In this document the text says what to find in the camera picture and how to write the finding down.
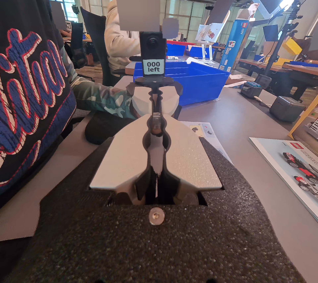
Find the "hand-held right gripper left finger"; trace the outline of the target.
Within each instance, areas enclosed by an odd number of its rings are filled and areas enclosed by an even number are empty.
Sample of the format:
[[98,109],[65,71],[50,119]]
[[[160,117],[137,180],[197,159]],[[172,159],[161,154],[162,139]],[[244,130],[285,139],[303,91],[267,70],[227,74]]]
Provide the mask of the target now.
[[114,136],[89,185],[91,189],[126,193],[131,201],[144,200],[151,179],[150,120],[150,114],[143,115]]

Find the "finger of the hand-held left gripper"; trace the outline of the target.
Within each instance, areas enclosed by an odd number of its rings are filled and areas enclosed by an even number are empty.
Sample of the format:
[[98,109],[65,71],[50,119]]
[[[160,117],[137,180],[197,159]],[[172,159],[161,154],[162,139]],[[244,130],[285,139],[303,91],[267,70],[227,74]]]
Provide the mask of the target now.
[[145,86],[136,86],[132,95],[132,107],[137,117],[153,115],[152,89]]
[[179,94],[175,86],[163,86],[158,89],[159,111],[162,115],[172,116],[179,105]]

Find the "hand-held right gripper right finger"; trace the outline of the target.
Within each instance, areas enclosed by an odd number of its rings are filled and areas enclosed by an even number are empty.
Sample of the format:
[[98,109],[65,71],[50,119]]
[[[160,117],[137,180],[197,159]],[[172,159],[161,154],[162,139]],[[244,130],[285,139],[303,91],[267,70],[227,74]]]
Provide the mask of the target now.
[[162,120],[163,173],[173,199],[221,189],[222,183],[199,136],[168,114],[163,114]]

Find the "person's left forearm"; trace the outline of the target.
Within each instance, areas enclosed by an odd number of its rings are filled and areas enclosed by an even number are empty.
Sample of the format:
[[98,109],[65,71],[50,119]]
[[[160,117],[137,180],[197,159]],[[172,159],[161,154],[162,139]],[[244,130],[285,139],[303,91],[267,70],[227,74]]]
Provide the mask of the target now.
[[59,53],[67,71],[68,81],[74,93],[77,108],[87,111],[108,112],[120,118],[137,118],[132,105],[132,97],[127,90],[104,86],[79,76],[65,48],[62,48]]

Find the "wooden top desk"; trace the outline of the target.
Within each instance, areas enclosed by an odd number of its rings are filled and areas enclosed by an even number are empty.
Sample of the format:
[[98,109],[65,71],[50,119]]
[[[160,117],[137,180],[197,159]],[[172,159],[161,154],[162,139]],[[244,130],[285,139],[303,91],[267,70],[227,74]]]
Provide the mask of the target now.
[[257,73],[270,77],[272,81],[266,90],[275,96],[292,97],[300,101],[307,88],[318,85],[317,67],[284,63],[282,66],[272,65],[267,70],[266,63],[250,59],[240,59],[239,66],[247,69],[249,76]]

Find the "small blue bin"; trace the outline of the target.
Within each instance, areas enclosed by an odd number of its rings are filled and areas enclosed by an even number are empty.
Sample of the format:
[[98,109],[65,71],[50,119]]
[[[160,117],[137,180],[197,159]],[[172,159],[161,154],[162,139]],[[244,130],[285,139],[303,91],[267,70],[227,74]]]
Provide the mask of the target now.
[[183,56],[186,48],[190,45],[196,45],[196,43],[192,42],[181,42],[181,41],[173,41],[166,40],[167,44],[167,53],[166,56]]

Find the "open instruction booklet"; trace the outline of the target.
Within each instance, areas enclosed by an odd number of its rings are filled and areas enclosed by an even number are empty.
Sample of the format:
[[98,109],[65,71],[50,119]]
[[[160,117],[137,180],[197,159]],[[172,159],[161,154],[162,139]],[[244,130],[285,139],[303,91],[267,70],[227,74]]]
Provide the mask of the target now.
[[197,134],[199,137],[205,138],[213,147],[216,148],[216,150],[218,150],[225,158],[227,158],[229,162],[233,163],[228,154],[225,152],[209,122],[182,121],[182,123],[193,130],[193,132],[195,132],[195,134]]

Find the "large blue plastic bin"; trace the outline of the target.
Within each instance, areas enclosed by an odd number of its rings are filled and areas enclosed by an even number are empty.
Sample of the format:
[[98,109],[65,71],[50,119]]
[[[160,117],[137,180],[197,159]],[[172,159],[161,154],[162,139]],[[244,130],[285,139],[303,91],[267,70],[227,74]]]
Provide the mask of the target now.
[[165,63],[165,76],[183,87],[179,97],[181,106],[217,99],[229,75],[229,71],[196,62]]

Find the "black office chair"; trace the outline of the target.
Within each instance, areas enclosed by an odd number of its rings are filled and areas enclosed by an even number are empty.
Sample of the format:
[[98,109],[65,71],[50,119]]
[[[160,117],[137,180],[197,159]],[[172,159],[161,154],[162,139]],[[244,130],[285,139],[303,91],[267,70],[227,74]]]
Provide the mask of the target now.
[[80,9],[86,31],[91,37],[93,46],[101,63],[103,76],[102,84],[104,86],[115,86],[121,79],[121,75],[123,75],[124,73],[120,74],[119,76],[115,76],[111,73],[104,39],[106,17],[86,11],[85,9],[83,9],[83,7],[80,7]]

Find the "booklet on white stand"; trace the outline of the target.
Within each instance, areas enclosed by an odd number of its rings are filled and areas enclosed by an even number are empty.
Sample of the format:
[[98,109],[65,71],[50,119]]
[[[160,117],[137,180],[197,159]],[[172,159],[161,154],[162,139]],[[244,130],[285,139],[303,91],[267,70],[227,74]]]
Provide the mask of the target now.
[[[224,27],[224,23],[211,23],[208,25],[199,25],[197,36],[195,40],[197,41],[197,47],[201,45],[202,49],[202,61],[205,64],[213,65],[212,57],[212,45],[217,42],[217,39]],[[206,46],[209,48],[209,59],[206,59]]]

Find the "black charger with blue top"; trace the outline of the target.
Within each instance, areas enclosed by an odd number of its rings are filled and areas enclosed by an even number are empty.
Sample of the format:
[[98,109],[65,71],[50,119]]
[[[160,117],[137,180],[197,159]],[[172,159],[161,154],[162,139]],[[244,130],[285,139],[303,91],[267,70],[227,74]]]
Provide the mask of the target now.
[[247,81],[243,84],[240,93],[248,98],[254,98],[259,97],[262,90],[263,88],[260,84],[256,82]]

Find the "tall blue toy box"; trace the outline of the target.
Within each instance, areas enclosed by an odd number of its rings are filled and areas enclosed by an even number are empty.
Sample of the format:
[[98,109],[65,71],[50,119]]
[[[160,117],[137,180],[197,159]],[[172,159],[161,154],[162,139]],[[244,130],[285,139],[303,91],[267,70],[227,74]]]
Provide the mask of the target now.
[[249,25],[249,20],[236,19],[233,22],[232,29],[230,31],[225,49],[223,51],[221,61],[219,64],[219,69],[221,71],[230,72],[237,54],[239,52],[241,43],[246,34],[247,27]]

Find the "car cover instruction booklet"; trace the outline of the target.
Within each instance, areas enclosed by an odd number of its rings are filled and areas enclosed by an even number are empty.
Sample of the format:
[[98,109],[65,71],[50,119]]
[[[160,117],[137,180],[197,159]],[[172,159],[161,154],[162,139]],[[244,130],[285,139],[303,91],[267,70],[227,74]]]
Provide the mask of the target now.
[[300,141],[249,138],[251,144],[318,221],[318,158]]

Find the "dark grey cube device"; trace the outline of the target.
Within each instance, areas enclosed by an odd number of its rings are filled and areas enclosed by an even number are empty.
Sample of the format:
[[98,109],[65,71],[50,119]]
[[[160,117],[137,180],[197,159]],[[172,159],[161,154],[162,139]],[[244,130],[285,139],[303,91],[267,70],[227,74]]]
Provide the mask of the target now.
[[269,108],[269,113],[284,122],[294,122],[304,111],[305,105],[292,97],[278,96]]

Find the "helicopter picture toy box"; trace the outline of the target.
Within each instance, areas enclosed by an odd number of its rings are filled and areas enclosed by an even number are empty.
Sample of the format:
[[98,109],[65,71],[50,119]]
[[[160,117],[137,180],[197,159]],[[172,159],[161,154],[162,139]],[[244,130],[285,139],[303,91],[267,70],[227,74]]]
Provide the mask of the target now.
[[318,151],[318,96],[302,112],[288,137],[303,143],[313,152]]

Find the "yellow box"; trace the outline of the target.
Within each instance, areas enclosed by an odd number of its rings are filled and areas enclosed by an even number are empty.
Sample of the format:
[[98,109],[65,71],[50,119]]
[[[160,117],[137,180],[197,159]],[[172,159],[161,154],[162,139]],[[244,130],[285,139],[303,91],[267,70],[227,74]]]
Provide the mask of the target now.
[[282,47],[290,54],[296,56],[302,52],[302,48],[291,37],[287,37],[282,43]]

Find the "black light stand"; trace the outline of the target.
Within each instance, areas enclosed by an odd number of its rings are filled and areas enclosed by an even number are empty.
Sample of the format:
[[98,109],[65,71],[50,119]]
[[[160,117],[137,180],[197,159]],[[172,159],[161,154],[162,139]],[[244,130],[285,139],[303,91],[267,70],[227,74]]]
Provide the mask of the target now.
[[301,0],[294,0],[294,2],[292,3],[291,13],[288,16],[288,20],[287,20],[286,24],[284,25],[284,27],[283,27],[283,29],[281,31],[281,36],[280,36],[276,46],[274,47],[274,51],[271,54],[271,56],[270,56],[270,58],[268,60],[268,63],[266,65],[265,69],[264,69],[264,72],[263,72],[264,76],[268,76],[270,74],[271,67],[272,67],[273,63],[276,62],[276,60],[277,60],[278,51],[279,51],[280,47],[282,46],[283,41],[284,41],[287,33],[292,31],[296,27],[296,24],[295,23],[293,24],[293,21],[295,19],[301,19],[302,18],[302,16],[298,17],[298,11],[300,10],[301,5],[305,1],[306,0],[304,0],[303,2],[301,2]]

